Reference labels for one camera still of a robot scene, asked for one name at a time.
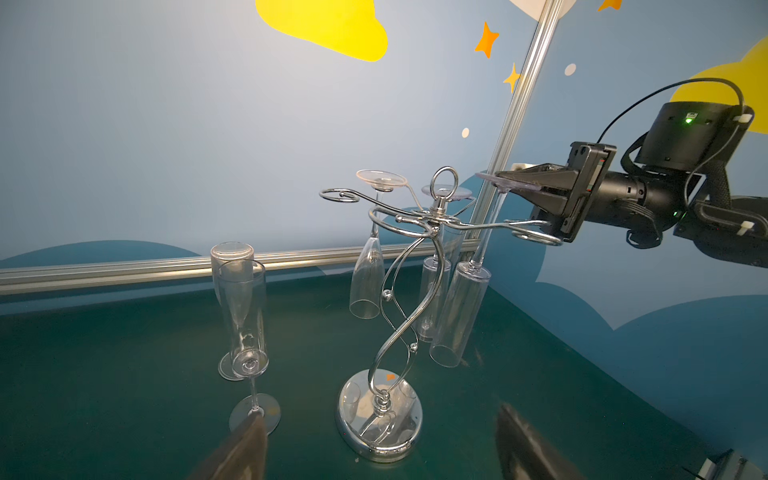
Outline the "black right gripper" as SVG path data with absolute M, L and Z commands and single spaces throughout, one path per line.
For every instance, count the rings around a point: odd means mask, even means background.
M 586 219 L 592 196 L 599 189 L 616 154 L 616 147 L 575 141 L 565 166 L 515 163 L 511 170 L 478 172 L 499 193 L 568 193 L 563 213 L 535 206 L 526 223 L 512 234 L 523 240 L 563 240 L 571 243 Z

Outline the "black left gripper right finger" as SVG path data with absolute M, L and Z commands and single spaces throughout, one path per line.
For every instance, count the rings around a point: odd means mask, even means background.
M 500 405 L 495 443 L 504 479 L 585 478 L 510 404 Z

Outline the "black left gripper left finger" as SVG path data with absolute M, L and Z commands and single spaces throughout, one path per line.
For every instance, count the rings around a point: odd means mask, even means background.
M 267 445 L 263 417 L 249 415 L 187 479 L 264 479 Z

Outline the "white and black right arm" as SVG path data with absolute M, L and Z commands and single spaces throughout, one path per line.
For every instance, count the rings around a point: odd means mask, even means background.
M 537 231 L 518 237 L 571 243 L 585 222 L 621 228 L 636 249 L 659 246 L 671 230 L 705 255 L 764 268 L 767 200 L 734 196 L 726 167 L 755 112 L 732 81 L 734 105 L 704 101 L 664 104 L 650 129 L 619 159 L 612 145 L 574 142 L 564 165 L 544 163 L 484 175 L 499 192 L 531 204 Z

